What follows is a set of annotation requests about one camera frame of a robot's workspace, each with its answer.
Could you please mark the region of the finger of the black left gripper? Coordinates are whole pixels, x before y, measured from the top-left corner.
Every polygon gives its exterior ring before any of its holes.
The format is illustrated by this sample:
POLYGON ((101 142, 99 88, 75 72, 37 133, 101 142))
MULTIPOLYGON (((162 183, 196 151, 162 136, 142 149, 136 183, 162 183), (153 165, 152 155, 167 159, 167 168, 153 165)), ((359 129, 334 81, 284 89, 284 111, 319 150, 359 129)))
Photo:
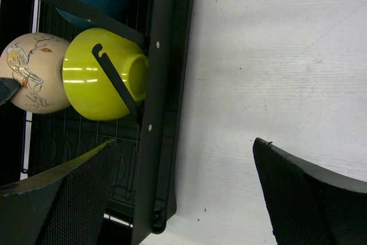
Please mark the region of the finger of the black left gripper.
POLYGON ((0 106, 7 103, 22 88, 22 84, 12 78, 2 77, 0 79, 0 106))

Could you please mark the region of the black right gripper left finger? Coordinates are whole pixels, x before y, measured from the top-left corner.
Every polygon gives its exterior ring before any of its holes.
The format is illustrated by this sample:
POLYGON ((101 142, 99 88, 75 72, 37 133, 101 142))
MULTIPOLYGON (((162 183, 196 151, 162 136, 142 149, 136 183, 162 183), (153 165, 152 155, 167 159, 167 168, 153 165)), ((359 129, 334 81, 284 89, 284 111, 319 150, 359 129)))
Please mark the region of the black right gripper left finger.
POLYGON ((1 244, 96 244, 119 156, 109 140, 1 186, 1 244))

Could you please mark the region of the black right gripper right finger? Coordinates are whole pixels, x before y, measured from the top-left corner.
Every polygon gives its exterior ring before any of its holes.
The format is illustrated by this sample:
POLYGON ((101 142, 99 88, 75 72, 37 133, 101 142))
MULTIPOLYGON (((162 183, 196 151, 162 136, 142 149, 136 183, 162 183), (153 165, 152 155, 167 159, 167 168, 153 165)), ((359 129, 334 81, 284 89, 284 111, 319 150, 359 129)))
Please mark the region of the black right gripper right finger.
POLYGON ((253 157, 277 244, 366 244, 366 182, 256 138, 253 157))

